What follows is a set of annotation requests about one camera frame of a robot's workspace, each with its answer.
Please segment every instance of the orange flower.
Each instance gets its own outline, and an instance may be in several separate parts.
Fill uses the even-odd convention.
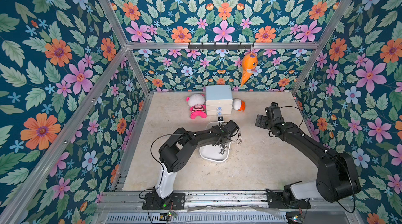
[[[310,15],[311,20],[318,20],[319,17],[324,15],[324,12],[328,9],[326,2],[320,1],[317,5],[314,5],[311,8],[311,11],[308,13]]]
[[[142,106],[144,105],[144,100],[139,102],[139,107],[138,110],[141,111],[142,110]]]
[[[85,209],[86,209],[87,206],[88,206],[88,202],[85,201],[85,202],[81,205],[80,211],[81,211],[81,212],[85,211]]]
[[[369,213],[367,216],[367,222],[369,224],[385,224],[385,221],[380,219],[376,213]]]
[[[228,2],[222,3],[221,7],[218,8],[219,12],[219,17],[222,18],[222,20],[228,19],[230,17],[230,12],[232,11],[232,8],[229,6]]]
[[[244,9],[244,5],[239,2],[239,3],[237,4],[236,8],[237,8],[237,10],[241,11],[241,10]]]
[[[392,63],[397,62],[400,57],[402,57],[402,39],[397,38],[396,40],[389,40],[387,45],[384,45],[381,49],[382,53],[379,55],[384,62]]]
[[[271,26],[266,26],[264,28],[260,28],[258,30],[258,33],[255,34],[255,39],[256,42],[258,43],[270,43],[272,42],[272,39],[275,38],[276,34],[274,34],[276,30],[274,28],[271,28]]]
[[[152,80],[152,84],[155,85],[156,87],[162,87],[163,86],[163,81],[157,79]]]
[[[398,132],[398,136],[402,139],[402,122],[401,121],[395,122],[395,129],[400,130]]]
[[[327,129],[328,123],[325,118],[320,117],[320,119],[318,120],[317,126],[321,131],[325,131]]]
[[[138,11],[138,7],[133,5],[131,2],[123,4],[123,12],[125,15],[130,18],[131,20],[139,20],[141,13]]]
[[[214,9],[214,5],[213,5],[212,3],[209,3],[209,4],[207,5],[207,10],[211,11],[211,10],[213,10],[213,9]]]
[[[121,118],[117,124],[117,132],[120,135],[123,134],[126,126],[127,126],[127,121],[125,120],[125,118]]]
[[[329,58],[333,61],[338,61],[339,58],[342,58],[346,50],[345,39],[336,39],[331,45],[331,49],[329,50],[329,54],[331,55]]]
[[[119,168],[119,165],[116,165],[115,168],[113,169],[112,177],[110,177],[110,183],[113,183],[113,181],[115,181],[115,176],[116,176],[118,168]]]
[[[47,51],[45,51],[45,55],[47,58],[50,58],[50,62],[53,65],[59,65],[60,67],[64,67],[65,64],[69,63],[73,58],[73,55],[70,53],[70,46],[66,46],[66,42],[63,40],[53,39],[52,44],[48,43],[45,45]]]
[[[60,124],[57,123],[55,116],[46,113],[38,113],[36,120],[33,117],[28,118],[24,126],[28,129],[21,131],[21,140],[29,140],[25,146],[29,149],[35,149],[39,144],[39,150],[47,149],[49,142],[53,143],[57,134],[60,132]]]
[[[282,80],[279,81],[279,86],[285,87],[286,85],[289,84],[289,82],[290,82],[290,79],[289,79],[289,78],[284,78],[284,79],[282,79]]]
[[[216,81],[216,85],[225,85],[225,79],[219,78],[218,81]]]
[[[182,26],[178,26],[177,29],[174,28],[172,30],[172,39],[174,39],[175,43],[189,43],[191,39],[191,34],[189,34],[189,30],[187,28],[183,28]]]
[[[110,38],[103,38],[100,49],[103,50],[103,56],[107,58],[108,61],[112,61],[116,55],[115,44]]]

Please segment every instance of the white tray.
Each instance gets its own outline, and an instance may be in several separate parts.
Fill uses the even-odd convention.
[[[218,122],[210,122],[205,129],[209,129],[212,126],[218,126]],[[200,155],[203,159],[206,159],[208,161],[214,161],[214,162],[225,162],[228,159],[229,156],[229,149],[230,149],[230,143],[229,141],[228,144],[226,144],[228,147],[225,148],[225,153],[220,154],[221,152],[221,146],[212,146],[212,145],[207,145],[200,147]]]

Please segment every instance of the floral wallpaper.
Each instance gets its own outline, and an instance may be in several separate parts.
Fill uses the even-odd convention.
[[[315,41],[339,0],[110,0],[133,42]],[[343,30],[339,24],[337,31]]]
[[[98,0],[0,0],[0,211],[120,49]],[[124,60],[19,223],[90,220],[140,110]]]
[[[353,0],[298,92],[315,140],[353,156],[369,224],[402,221],[401,3]]]

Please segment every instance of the hanging toy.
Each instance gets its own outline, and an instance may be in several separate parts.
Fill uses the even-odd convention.
[[[249,80],[250,76],[253,75],[255,67],[257,66],[257,54],[255,52],[245,52],[243,57],[243,75],[242,81],[240,83],[243,86],[247,80]]]

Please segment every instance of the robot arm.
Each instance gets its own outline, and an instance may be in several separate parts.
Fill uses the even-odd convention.
[[[307,136],[294,123],[284,122],[277,103],[271,103],[265,111],[267,116],[258,115],[256,126],[268,129],[274,136],[296,147],[317,166],[315,186],[322,198],[334,202],[360,192],[356,166],[349,154],[338,154]],[[285,186],[284,200],[288,203],[297,201],[300,199],[297,196],[299,191],[305,190],[306,183]]]

